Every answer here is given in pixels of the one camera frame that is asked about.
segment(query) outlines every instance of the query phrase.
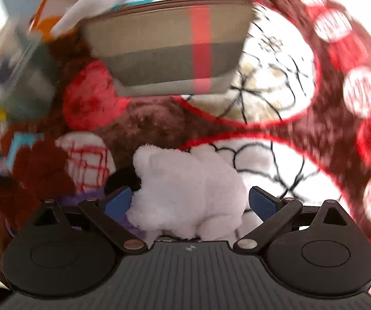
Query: ribbed gray panel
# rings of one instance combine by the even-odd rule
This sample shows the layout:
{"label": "ribbed gray panel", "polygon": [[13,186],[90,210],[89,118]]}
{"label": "ribbed gray panel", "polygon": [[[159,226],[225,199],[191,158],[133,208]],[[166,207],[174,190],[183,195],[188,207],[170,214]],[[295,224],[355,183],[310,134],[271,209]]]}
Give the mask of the ribbed gray panel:
{"label": "ribbed gray panel", "polygon": [[[190,251],[188,246],[195,246]],[[67,300],[14,294],[0,310],[371,310],[371,297],[319,300],[286,290],[226,242],[162,243],[126,257],[95,291]]]}

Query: white fur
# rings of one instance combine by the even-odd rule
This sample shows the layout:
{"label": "white fur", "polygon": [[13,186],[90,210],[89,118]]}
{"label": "white fur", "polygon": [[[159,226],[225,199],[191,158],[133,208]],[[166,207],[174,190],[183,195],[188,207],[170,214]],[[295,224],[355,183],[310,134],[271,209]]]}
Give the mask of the white fur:
{"label": "white fur", "polygon": [[201,145],[189,154],[144,145],[134,154],[134,167],[141,189],[127,217],[139,228],[210,241],[242,223],[247,205],[243,180],[212,147]]}

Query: screw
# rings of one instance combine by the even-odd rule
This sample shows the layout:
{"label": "screw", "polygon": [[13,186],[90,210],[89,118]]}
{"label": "screw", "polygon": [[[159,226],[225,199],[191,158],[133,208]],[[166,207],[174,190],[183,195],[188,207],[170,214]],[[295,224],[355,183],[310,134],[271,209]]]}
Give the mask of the screw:
{"label": "screw", "polygon": [[144,245],[143,241],[135,239],[126,240],[124,242],[124,247],[128,250],[138,250],[143,248]]}
{"label": "screw", "polygon": [[242,249],[253,249],[257,247],[257,241],[253,239],[241,239],[237,242],[237,246]]}

